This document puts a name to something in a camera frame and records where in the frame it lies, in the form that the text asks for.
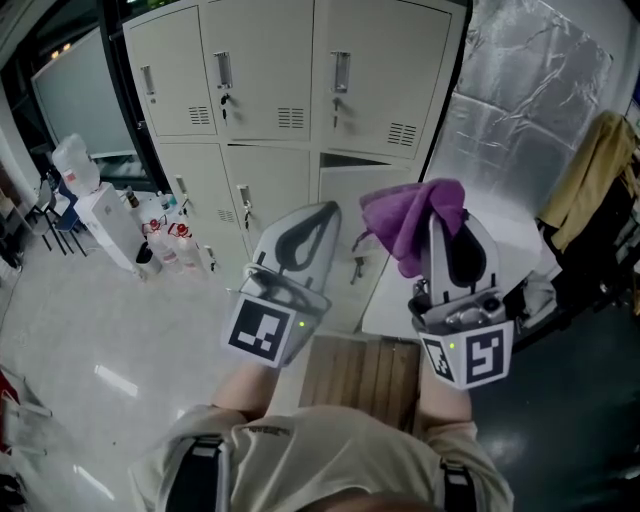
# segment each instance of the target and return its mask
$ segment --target black strap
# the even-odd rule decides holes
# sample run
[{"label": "black strap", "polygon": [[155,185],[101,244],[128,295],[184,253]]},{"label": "black strap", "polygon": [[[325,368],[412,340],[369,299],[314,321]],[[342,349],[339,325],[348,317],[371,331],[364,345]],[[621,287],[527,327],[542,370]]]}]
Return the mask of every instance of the black strap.
[{"label": "black strap", "polygon": [[199,438],[182,458],[166,512],[214,512],[218,499],[220,439]]},{"label": "black strap", "polygon": [[447,512],[477,512],[476,492],[467,468],[442,462],[444,469],[444,509]]}]

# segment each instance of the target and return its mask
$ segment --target yellow coat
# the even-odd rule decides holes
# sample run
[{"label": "yellow coat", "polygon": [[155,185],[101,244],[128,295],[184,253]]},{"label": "yellow coat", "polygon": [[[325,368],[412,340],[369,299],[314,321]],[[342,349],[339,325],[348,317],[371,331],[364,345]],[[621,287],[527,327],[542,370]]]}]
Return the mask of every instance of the yellow coat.
[{"label": "yellow coat", "polygon": [[618,176],[624,173],[629,193],[634,194],[630,163],[639,142],[620,114],[603,112],[594,119],[562,182],[538,215],[558,228],[551,237],[558,250],[564,252],[587,226]]}]

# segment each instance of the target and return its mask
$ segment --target shirt sleeve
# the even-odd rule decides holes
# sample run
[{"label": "shirt sleeve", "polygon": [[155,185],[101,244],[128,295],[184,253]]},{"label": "shirt sleeve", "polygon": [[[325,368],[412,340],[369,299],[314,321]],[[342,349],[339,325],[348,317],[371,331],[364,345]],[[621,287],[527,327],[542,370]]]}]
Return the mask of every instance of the shirt sleeve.
[{"label": "shirt sleeve", "polygon": [[430,428],[425,433],[426,443],[447,462],[456,462],[467,468],[476,490],[478,510],[512,511],[513,493],[507,481],[495,468],[489,455],[476,441],[475,423],[457,423]]},{"label": "shirt sleeve", "polygon": [[171,455],[185,437],[228,434],[235,425],[247,423],[237,411],[198,405],[187,411],[169,430],[168,434],[129,468],[133,500],[138,512],[153,512],[160,485]]}]

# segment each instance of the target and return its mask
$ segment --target locker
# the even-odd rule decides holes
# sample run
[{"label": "locker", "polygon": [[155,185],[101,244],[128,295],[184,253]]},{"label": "locker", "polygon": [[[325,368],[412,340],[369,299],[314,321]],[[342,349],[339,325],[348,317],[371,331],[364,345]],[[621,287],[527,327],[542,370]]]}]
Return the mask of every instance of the locker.
[{"label": "locker", "polygon": [[155,134],[215,135],[198,7],[133,27],[130,48]]},{"label": "locker", "polygon": [[[326,294],[333,307],[324,320],[328,329],[353,332],[369,302],[388,253],[374,235],[352,251],[365,231],[360,197],[383,188],[411,182],[408,169],[391,165],[334,167],[321,170],[320,200],[340,205],[342,226],[327,279]],[[358,268],[357,257],[362,258]]]},{"label": "locker", "polygon": [[313,0],[218,0],[206,24],[218,129],[237,140],[309,140]]},{"label": "locker", "polygon": [[414,158],[451,15],[399,0],[332,0],[323,134],[329,148]]},{"label": "locker", "polygon": [[269,224],[309,203],[308,151],[229,146],[225,163],[236,212],[253,248]]},{"label": "locker", "polygon": [[248,263],[218,144],[159,144],[158,156],[179,203],[188,197],[187,220],[203,251],[205,266],[228,286],[242,282]]}]

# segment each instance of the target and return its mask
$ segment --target beige t-shirt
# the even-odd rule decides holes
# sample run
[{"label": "beige t-shirt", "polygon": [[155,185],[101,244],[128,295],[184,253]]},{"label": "beige t-shirt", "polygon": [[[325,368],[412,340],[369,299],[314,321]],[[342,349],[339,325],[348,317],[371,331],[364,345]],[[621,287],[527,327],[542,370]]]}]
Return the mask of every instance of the beige t-shirt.
[{"label": "beige t-shirt", "polygon": [[312,407],[247,423],[237,412],[198,406],[129,470],[140,512],[156,509],[180,440],[205,434],[222,435],[230,448],[232,511],[295,512],[354,488],[442,506],[441,459],[466,466],[478,512],[513,508],[509,486],[476,442],[473,423],[429,429],[423,442],[344,407]]}]

